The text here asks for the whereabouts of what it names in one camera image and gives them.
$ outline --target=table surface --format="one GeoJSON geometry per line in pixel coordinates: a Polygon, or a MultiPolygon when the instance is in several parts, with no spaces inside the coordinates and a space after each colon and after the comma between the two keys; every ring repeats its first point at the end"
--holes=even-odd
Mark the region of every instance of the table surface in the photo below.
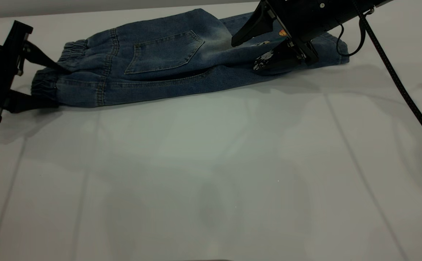
{"type": "MultiPolygon", "coordinates": [[[[194,8],[16,19],[57,59],[68,41],[194,8]]],[[[422,0],[369,20],[422,111],[422,0]]],[[[357,20],[345,28],[355,49],[357,20]]],[[[4,113],[0,261],[206,259],[422,261],[422,128],[369,39],[348,65],[229,91],[4,113]]]]}

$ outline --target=blue denim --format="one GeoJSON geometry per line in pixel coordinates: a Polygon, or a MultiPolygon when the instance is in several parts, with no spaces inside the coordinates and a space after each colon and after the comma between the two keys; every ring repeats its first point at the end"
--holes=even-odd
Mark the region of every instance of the blue denim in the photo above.
{"type": "MultiPolygon", "coordinates": [[[[283,73],[253,73],[254,61],[284,40],[274,31],[238,47],[231,37],[251,13],[217,19],[202,9],[134,22],[65,45],[58,64],[71,74],[45,68],[32,81],[32,95],[77,107],[134,103],[202,94],[268,81],[292,70],[347,63],[337,54],[337,38],[313,40],[319,62],[283,73]]],[[[347,52],[345,43],[340,50],[347,52]]]]}

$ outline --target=white wall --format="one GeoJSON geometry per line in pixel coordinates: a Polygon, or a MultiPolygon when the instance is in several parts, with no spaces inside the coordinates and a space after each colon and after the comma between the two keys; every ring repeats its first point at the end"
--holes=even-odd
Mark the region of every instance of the white wall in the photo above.
{"type": "Polygon", "coordinates": [[[256,0],[0,0],[0,17],[251,1],[256,0]]]}

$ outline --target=back pocket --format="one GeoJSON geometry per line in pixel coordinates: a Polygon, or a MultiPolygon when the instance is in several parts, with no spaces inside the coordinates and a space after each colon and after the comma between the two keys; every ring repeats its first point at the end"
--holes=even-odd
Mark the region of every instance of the back pocket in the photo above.
{"type": "Polygon", "coordinates": [[[193,31],[136,43],[134,55],[124,74],[146,73],[178,68],[187,64],[204,40],[193,31]]]}

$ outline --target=black cable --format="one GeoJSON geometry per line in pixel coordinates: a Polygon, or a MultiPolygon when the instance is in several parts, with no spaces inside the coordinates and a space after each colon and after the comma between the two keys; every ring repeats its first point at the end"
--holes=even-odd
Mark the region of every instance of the black cable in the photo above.
{"type": "Polygon", "coordinates": [[[377,49],[378,54],[380,55],[380,58],[382,58],[383,63],[385,64],[385,67],[388,70],[388,73],[390,73],[390,76],[392,77],[393,81],[395,82],[396,87],[398,88],[398,91],[400,91],[401,96],[403,96],[403,99],[408,104],[409,108],[417,118],[417,120],[422,125],[422,113],[420,112],[417,105],[415,105],[413,99],[409,96],[408,92],[406,91],[405,87],[403,86],[403,83],[401,82],[400,78],[398,77],[398,74],[396,73],[395,69],[392,66],[392,63],[390,63],[390,60],[388,59],[387,55],[385,54],[385,51],[383,50],[382,46],[377,40],[377,37],[375,36],[374,32],[372,31],[372,28],[370,27],[369,23],[367,22],[365,15],[360,11],[360,9],[357,6],[356,0],[351,0],[357,15],[360,18],[360,21],[367,31],[367,34],[369,35],[370,39],[372,40],[372,43],[375,46],[375,49],[377,49]]]}
{"type": "Polygon", "coordinates": [[[359,29],[361,31],[361,41],[360,41],[357,49],[352,53],[347,53],[347,54],[340,53],[340,49],[338,48],[338,44],[340,43],[340,38],[342,38],[342,35],[345,32],[345,28],[343,27],[343,25],[340,25],[340,26],[342,27],[342,32],[340,33],[340,36],[338,36],[338,38],[337,38],[337,53],[340,54],[340,56],[343,56],[343,57],[350,57],[350,56],[357,54],[357,52],[359,52],[361,50],[362,46],[364,45],[364,41],[365,41],[365,28],[362,25],[361,20],[359,20],[359,29]]]}

